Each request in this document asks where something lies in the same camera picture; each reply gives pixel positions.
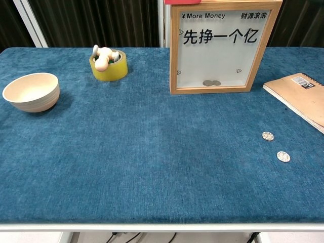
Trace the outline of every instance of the kraft paper notebook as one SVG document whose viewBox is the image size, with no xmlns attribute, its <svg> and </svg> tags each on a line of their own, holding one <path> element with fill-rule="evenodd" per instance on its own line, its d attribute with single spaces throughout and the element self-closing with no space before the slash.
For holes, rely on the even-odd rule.
<svg viewBox="0 0 324 243">
<path fill-rule="evenodd" d="M 263 88 L 324 133 L 324 86 L 304 73 L 267 82 Z"/>
</svg>

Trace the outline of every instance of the tape roll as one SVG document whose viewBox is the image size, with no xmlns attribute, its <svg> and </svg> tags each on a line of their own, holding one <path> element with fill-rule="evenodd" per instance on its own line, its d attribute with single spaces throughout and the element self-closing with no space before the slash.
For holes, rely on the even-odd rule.
<svg viewBox="0 0 324 243">
<path fill-rule="evenodd" d="M 127 61 L 126 61 L 126 54 L 119 50 L 113 50 L 118 51 L 120 54 L 120 59 L 116 62 L 108 64 L 108 68 L 103 71 L 99 72 L 95 68 L 95 57 L 91 56 L 89 59 L 92 73 L 94 77 L 100 81 L 116 81 L 126 76 L 128 73 L 127 68 Z"/>
</svg>

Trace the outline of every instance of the dark background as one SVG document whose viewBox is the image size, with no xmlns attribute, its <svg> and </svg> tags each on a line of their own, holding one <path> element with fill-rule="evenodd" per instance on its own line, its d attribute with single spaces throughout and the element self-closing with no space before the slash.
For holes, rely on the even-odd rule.
<svg viewBox="0 0 324 243">
<path fill-rule="evenodd" d="M 157 0 L 29 0 L 49 47 L 158 47 Z M 12 0 L 0 1 L 0 51 L 34 47 Z M 324 47 L 324 0 L 283 0 L 268 46 Z"/>
</svg>

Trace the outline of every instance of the sign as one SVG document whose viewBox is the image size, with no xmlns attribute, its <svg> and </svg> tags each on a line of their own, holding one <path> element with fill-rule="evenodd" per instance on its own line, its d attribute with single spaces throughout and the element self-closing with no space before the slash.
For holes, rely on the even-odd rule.
<svg viewBox="0 0 324 243">
<path fill-rule="evenodd" d="M 251 89 L 281 2 L 238 2 L 171 6 L 172 94 Z"/>
</svg>

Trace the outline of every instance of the ceramic bowl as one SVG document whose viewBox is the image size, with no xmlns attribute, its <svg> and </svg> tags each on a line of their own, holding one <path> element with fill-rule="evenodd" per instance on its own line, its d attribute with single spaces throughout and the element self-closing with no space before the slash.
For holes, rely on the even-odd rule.
<svg viewBox="0 0 324 243">
<path fill-rule="evenodd" d="M 51 108 L 60 96 L 59 80 L 51 73 L 32 73 L 8 84 L 2 96 L 20 110 L 45 111 Z"/>
</svg>

